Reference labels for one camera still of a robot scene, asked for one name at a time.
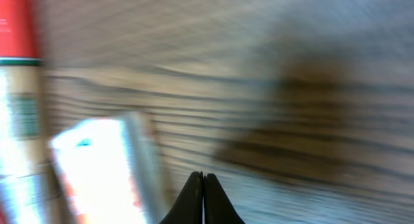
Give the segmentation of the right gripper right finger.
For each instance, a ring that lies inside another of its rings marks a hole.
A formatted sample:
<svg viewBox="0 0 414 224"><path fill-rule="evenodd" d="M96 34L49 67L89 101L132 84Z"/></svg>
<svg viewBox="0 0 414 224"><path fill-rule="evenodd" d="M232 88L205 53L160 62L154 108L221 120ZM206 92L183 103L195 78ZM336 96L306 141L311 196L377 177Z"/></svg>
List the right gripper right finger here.
<svg viewBox="0 0 414 224"><path fill-rule="evenodd" d="M204 176L204 223L245 224L215 174Z"/></svg>

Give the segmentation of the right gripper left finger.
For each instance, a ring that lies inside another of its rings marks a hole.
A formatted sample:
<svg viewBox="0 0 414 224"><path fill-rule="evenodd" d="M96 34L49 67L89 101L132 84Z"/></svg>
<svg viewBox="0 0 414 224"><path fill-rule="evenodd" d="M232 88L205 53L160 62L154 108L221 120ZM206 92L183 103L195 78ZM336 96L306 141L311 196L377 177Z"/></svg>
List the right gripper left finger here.
<svg viewBox="0 0 414 224"><path fill-rule="evenodd" d="M203 173L192 172L160 224L202 224Z"/></svg>

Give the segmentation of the small orange tissue pack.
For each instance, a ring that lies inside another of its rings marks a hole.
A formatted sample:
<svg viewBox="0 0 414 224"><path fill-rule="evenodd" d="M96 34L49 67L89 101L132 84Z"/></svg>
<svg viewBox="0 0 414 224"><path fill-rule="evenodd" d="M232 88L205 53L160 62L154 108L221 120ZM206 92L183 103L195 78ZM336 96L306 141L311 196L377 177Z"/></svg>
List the small orange tissue pack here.
<svg viewBox="0 0 414 224"><path fill-rule="evenodd" d="M49 143L75 223L160 223L169 205L143 112L88 118Z"/></svg>

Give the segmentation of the red cracker sleeve package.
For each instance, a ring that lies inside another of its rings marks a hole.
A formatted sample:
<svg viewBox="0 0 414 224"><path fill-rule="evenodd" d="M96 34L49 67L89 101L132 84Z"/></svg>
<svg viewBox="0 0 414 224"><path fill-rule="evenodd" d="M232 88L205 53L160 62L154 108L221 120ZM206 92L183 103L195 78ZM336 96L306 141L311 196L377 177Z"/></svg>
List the red cracker sleeve package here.
<svg viewBox="0 0 414 224"><path fill-rule="evenodd" d="M41 126L30 0L1 0L1 222L42 223Z"/></svg>

